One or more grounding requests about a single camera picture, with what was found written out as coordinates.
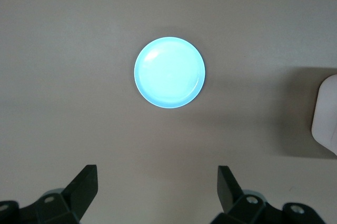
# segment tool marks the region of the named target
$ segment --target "plate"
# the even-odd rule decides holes
[[[134,77],[139,92],[148,102],[162,108],[177,108],[199,94],[205,81],[205,65],[189,42],[162,37],[142,49]]]

